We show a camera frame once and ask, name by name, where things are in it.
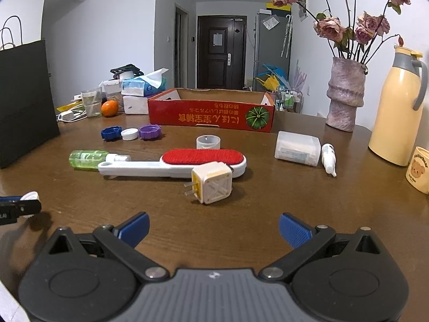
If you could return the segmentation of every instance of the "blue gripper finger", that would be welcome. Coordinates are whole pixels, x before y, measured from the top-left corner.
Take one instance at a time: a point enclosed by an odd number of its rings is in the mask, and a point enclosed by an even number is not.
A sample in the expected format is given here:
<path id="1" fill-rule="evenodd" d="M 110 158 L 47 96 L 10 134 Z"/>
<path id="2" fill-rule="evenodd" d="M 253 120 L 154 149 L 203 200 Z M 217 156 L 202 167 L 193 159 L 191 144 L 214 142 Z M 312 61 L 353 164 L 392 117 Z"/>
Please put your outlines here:
<path id="1" fill-rule="evenodd" d="M 149 215 L 140 212 L 113 229 L 113 234 L 135 248 L 149 233 Z"/>
<path id="2" fill-rule="evenodd" d="M 293 249 L 303 245 L 316 234 L 315 228 L 310 227 L 289 213 L 284 213 L 280 216 L 278 228 L 282 237 Z"/>
<path id="3" fill-rule="evenodd" d="M 0 197 L 0 202 L 20 201 L 22 196 Z"/>

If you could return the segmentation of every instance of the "refrigerator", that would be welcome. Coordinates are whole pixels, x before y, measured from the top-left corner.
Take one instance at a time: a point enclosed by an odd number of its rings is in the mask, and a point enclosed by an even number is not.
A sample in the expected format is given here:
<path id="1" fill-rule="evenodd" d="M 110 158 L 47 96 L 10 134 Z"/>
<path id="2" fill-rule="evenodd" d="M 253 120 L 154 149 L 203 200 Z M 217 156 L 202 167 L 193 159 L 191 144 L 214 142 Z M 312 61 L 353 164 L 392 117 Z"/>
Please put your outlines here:
<path id="1" fill-rule="evenodd" d="M 264 92 L 265 88 L 259 81 L 255 80 L 258 74 L 267 72 L 263 67 L 269 64 L 281 68 L 285 74 L 286 80 L 289 80 L 290 65 L 290 41 L 292 40 L 292 19 L 291 15 L 278 16 L 278 24 L 272 29 L 264 25 L 264 20 L 273 17 L 264 13 L 256 14 L 256 33 L 255 33 L 255 59 L 253 70 L 253 91 Z"/>

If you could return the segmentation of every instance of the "door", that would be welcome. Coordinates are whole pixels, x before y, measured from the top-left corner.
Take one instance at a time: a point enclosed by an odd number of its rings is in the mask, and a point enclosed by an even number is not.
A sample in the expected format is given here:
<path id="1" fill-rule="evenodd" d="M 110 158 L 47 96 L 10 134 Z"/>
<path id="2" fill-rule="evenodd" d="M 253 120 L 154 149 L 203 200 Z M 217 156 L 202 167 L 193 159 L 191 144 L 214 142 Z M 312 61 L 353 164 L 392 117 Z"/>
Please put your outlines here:
<path id="1" fill-rule="evenodd" d="M 187 87 L 188 57 L 188 20 L 187 12 L 175 7 L 174 21 L 174 87 Z"/>
<path id="2" fill-rule="evenodd" d="M 286 80 L 289 80 L 290 48 L 288 52 L 289 44 L 285 43 L 286 32 L 290 26 L 288 25 L 288 18 L 276 16 L 279 23 L 271 30 L 268 30 L 264 25 L 264 20 L 267 17 L 271 16 L 257 14 L 254 78 L 258 74 L 268 71 L 263 65 L 269 64 L 281 68 Z M 258 81 L 254 80 L 253 90 L 264 92 L 265 88 Z"/>
<path id="3" fill-rule="evenodd" d="M 197 87 L 242 90 L 246 17 L 198 17 Z"/>

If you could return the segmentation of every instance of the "bear print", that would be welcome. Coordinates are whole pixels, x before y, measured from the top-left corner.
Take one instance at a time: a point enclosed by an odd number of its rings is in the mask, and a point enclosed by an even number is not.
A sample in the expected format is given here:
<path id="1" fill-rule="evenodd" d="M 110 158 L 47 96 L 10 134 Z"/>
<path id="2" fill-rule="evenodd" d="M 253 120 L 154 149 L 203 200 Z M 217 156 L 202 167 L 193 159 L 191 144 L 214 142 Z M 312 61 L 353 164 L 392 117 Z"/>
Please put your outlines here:
<path id="1" fill-rule="evenodd" d="M 415 179 L 420 178 L 422 174 L 425 174 L 426 169 L 420 163 L 418 163 L 415 159 L 411 163 L 411 175 L 415 177 Z"/>

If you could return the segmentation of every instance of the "orange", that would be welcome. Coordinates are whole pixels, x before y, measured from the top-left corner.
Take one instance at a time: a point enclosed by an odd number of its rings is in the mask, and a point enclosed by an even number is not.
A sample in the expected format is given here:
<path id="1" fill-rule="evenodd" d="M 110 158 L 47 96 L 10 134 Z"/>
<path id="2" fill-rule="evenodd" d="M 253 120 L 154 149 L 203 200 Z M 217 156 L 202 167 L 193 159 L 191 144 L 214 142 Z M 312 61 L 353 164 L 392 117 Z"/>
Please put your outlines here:
<path id="1" fill-rule="evenodd" d="M 107 117 L 107 118 L 115 116 L 118 110 L 119 110 L 119 105 L 115 100 L 109 100 L 105 102 L 101 107 L 101 113 L 103 114 L 104 117 Z"/>

